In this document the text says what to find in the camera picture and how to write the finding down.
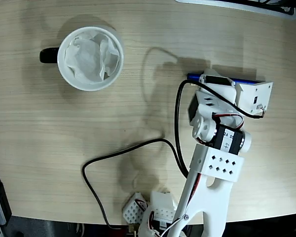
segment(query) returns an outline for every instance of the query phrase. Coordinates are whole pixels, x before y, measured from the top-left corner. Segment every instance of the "wooden table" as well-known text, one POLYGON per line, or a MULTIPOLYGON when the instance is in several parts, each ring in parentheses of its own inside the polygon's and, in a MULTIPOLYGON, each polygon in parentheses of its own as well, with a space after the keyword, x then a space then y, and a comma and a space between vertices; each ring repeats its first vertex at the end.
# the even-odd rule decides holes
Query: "wooden table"
MULTIPOLYGON (((87 160, 164 135, 173 141, 174 102, 187 72, 274 81, 264 119, 246 119, 253 136, 228 221, 296 213, 296 20, 174 0, 0 1, 0 176, 14 215, 103 223, 81 176, 87 160), (109 88, 70 87, 57 65, 38 60, 71 31, 109 25, 123 37, 125 65, 109 88)), ((195 142, 184 90, 180 117, 189 165, 195 142)), ((135 191, 171 191, 185 178, 171 150, 154 144, 87 169, 109 221, 135 191)), ((194 223, 201 222, 195 218, 194 223)))

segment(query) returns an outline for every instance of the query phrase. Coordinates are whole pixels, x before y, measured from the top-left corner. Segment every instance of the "robotic arm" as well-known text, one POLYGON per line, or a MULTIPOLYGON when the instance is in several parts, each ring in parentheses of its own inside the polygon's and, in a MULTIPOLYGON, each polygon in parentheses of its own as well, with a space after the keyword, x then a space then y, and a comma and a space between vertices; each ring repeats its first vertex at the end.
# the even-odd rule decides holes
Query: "robotic arm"
MULTIPOLYGON (((272 82, 235 82, 211 69, 198 80, 252 115, 262 113, 264 116, 267 110, 272 82)), ((179 205, 167 209, 175 211, 171 217, 172 224, 159 234, 151 229, 151 215, 145 213, 139 229, 140 237, 163 237, 167 231, 168 237, 179 237, 184 226, 198 212, 203 212, 202 237, 222 236, 231 188, 237 182, 244 162, 238 154, 247 152, 251 145, 251 135, 243 129, 243 116, 229 103, 203 88, 196 90, 188 108, 188 117, 197 144, 179 205), (215 177, 215 181, 207 187, 209 176, 215 177)), ((152 193, 151 206, 146 212, 157 212, 162 199, 162 196, 156 198, 152 193)), ((157 219, 166 222, 161 216, 157 219)))

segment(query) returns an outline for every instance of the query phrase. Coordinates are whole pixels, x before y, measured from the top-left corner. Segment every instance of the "white tissue paper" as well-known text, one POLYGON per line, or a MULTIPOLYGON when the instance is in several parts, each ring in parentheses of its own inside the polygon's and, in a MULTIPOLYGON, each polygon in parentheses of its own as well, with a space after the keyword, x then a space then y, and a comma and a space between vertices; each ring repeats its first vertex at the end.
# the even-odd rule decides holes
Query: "white tissue paper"
POLYGON ((74 77, 85 84, 104 80, 104 74, 112 75, 119 62, 119 52, 108 36, 88 31, 77 35, 66 49, 65 63, 74 77))

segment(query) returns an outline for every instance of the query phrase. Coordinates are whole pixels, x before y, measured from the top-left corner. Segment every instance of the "mug handle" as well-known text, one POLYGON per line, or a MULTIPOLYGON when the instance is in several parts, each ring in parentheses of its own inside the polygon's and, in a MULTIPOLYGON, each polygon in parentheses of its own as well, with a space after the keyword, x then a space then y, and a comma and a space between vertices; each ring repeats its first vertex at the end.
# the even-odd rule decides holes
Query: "mug handle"
POLYGON ((45 48, 39 53, 41 63, 57 63, 59 48, 45 48))

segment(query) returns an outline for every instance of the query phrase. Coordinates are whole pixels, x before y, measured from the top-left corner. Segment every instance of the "blue pen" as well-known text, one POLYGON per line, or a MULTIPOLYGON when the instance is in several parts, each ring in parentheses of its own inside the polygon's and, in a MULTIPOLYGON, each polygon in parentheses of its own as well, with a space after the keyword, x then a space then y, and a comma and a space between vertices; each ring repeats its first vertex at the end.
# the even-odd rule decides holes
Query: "blue pen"
MULTIPOLYGON (((200 76, 201 74, 188 73, 186 76, 186 79, 199 81, 200 76)), ((245 80, 245 79, 238 79, 238 78, 230 78, 230 79, 232 79, 235 83, 244 83, 244 84, 251 84, 251 85, 262 82, 260 80, 245 80)))

